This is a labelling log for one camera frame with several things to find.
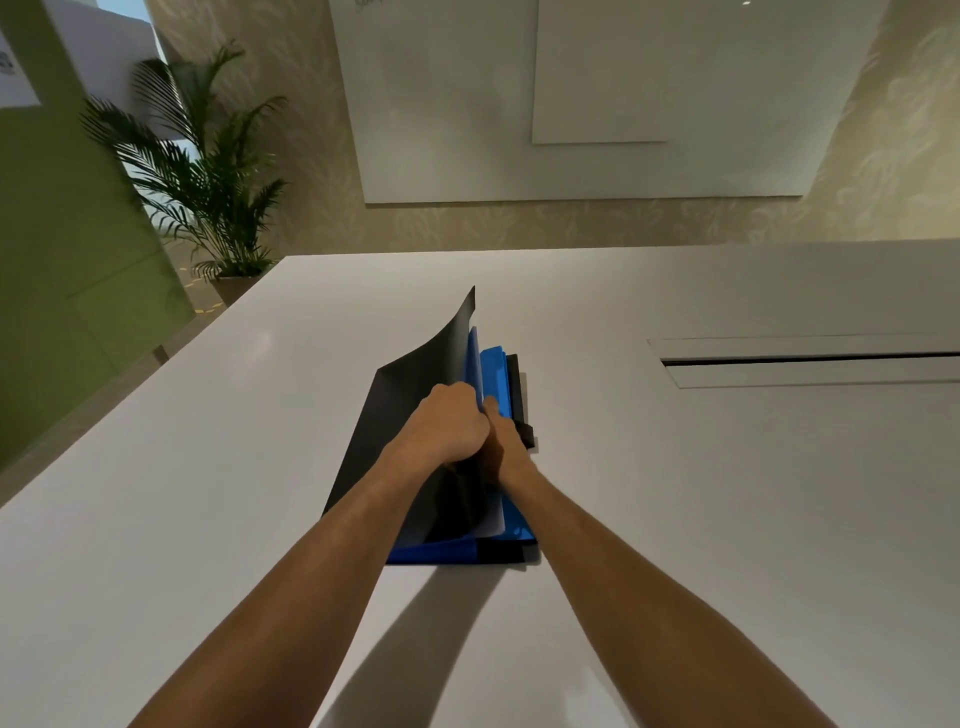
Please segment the potted plant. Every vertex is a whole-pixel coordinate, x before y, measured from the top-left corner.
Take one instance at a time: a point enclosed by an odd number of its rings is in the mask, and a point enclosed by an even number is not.
[[[209,256],[194,265],[194,273],[212,282],[226,305],[274,263],[259,237],[286,185],[280,179],[255,184],[268,158],[252,148],[262,114],[276,110],[284,98],[226,112],[213,89],[224,66],[242,56],[228,45],[206,63],[138,63],[132,80],[146,109],[144,120],[96,97],[86,100],[84,111],[87,132],[125,164],[139,202],[160,232],[188,239],[194,254]],[[195,152],[155,129],[186,139]]]

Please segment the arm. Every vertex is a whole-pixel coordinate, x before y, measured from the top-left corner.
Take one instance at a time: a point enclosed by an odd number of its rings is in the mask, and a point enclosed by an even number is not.
[[[187,658],[131,728],[305,728],[423,481],[483,445],[467,384],[437,386],[360,481]]]
[[[743,633],[554,488],[493,398],[484,406],[487,464],[635,716],[650,728],[833,728]]]

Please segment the green panel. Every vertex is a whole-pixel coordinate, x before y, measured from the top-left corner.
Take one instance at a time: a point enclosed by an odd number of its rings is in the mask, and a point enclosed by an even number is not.
[[[194,316],[166,253],[87,288],[70,302],[118,370],[133,364]]]
[[[0,109],[0,468],[193,315],[41,0],[0,27],[42,106]]]

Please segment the table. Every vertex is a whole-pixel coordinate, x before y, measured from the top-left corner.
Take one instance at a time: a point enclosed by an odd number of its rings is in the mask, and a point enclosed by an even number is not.
[[[957,385],[690,394],[648,340],[956,333],[958,266],[954,242],[288,257],[0,510],[0,724],[126,725],[320,516],[375,369],[475,284],[559,487],[840,724],[947,726]],[[385,569],[318,721],[632,724],[547,562]]]

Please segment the brown planter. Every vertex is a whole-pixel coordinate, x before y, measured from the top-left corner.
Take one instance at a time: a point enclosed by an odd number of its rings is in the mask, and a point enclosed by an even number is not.
[[[238,298],[249,291],[253,284],[260,280],[260,276],[253,278],[224,278],[213,279],[213,289],[220,295],[224,305],[232,305]]]

